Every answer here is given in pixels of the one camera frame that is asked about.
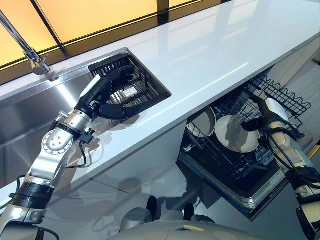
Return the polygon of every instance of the white plate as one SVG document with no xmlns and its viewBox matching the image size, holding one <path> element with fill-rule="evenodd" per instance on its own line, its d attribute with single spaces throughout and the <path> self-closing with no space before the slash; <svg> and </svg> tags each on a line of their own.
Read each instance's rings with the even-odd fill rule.
<svg viewBox="0 0 320 240">
<path fill-rule="evenodd" d="M 246 131 L 241 123 L 246 119 L 241 116 L 228 115 L 220 118 L 215 124 L 218 140 L 228 149 L 237 153 L 250 153 L 258 146 L 259 131 Z"/>
<path fill-rule="evenodd" d="M 198 138 L 210 136 L 216 125 L 216 115 L 211 107 L 208 107 L 201 115 L 186 125 L 186 128 Z"/>
</svg>

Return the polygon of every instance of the stainless steel sink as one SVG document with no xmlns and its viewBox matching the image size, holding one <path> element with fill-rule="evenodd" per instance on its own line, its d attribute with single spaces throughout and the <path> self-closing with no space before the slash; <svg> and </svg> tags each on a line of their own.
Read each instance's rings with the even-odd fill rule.
<svg viewBox="0 0 320 240">
<path fill-rule="evenodd" d="M 13 182 L 18 175 L 27 173 L 40 153 L 42 138 L 58 112 L 73 110 L 79 95 L 97 74 L 90 72 L 89 66 L 128 53 L 133 56 L 127 48 L 119 49 L 60 72 L 59 79 L 54 82 L 43 79 L 0 97 L 0 188 Z M 158 84 L 169 97 L 169 91 L 160 82 Z M 111 128 L 106 120 L 104 131 Z"/>
</svg>

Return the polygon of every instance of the white countertop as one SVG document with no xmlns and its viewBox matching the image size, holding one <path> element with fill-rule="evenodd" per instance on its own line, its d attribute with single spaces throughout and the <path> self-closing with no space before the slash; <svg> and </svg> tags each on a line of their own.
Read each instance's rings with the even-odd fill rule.
<svg viewBox="0 0 320 240">
<path fill-rule="evenodd" d="M 230 1 L 55 64 L 65 69 L 128 47 L 172 93 L 130 127 L 99 135 L 92 165 L 63 181 L 83 183 L 313 40 L 319 9 L 317 0 Z M 21 77 L 0 86 L 0 96 L 38 80 Z M 0 190 L 0 205 L 15 188 Z"/>
</svg>

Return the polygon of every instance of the black dish rack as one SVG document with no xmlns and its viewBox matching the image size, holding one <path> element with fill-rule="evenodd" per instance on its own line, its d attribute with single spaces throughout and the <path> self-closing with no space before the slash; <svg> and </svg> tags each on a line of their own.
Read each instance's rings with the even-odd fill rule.
<svg viewBox="0 0 320 240">
<path fill-rule="evenodd" d="M 159 82 L 159 80 L 134 56 L 128 49 L 125 53 L 113 55 L 103 61 L 94 63 L 88 68 L 93 77 L 100 75 L 105 77 L 126 65 L 134 65 L 133 78 L 126 84 L 113 89 L 108 104 L 134 107 L 145 103 L 151 103 L 148 107 L 169 98 L 171 93 Z"/>
<path fill-rule="evenodd" d="M 262 99 L 273 98 L 279 102 L 286 109 L 290 122 L 297 128 L 302 125 L 299 116 L 311 107 L 310 103 L 303 102 L 302 98 L 296 97 L 287 88 L 281 88 L 280 84 L 261 74 L 210 105 L 216 120 L 227 115 L 241 116 L 247 121 L 261 116 L 258 105 L 249 99 L 247 92 Z M 274 160 L 271 151 L 262 146 L 250 153 L 231 151 L 219 142 L 215 133 L 203 137 L 204 134 L 195 122 L 191 120 L 189 123 L 192 123 L 194 127 L 187 127 L 185 135 L 193 144 L 183 146 L 183 149 L 188 152 L 193 147 L 198 147 L 198 149 L 206 151 L 211 160 L 219 166 L 219 169 L 223 170 L 223 178 L 227 178 L 230 182 L 244 178 L 257 165 L 267 166 Z"/>
</svg>

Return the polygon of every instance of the dish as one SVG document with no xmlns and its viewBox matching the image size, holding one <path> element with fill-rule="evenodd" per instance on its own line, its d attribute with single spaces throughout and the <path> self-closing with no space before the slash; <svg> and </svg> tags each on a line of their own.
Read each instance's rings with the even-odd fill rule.
<svg viewBox="0 0 320 240">
<path fill-rule="evenodd" d="M 216 115 L 211 107 L 207 107 L 203 113 L 197 116 L 197 113 L 190 118 L 191 122 L 186 125 L 186 128 L 197 138 L 210 136 L 216 125 Z"/>
<path fill-rule="evenodd" d="M 215 124 L 215 134 L 220 143 L 237 153 L 250 153 L 258 146 L 259 131 L 246 131 L 241 123 L 246 119 L 241 116 L 227 115 Z"/>
</svg>

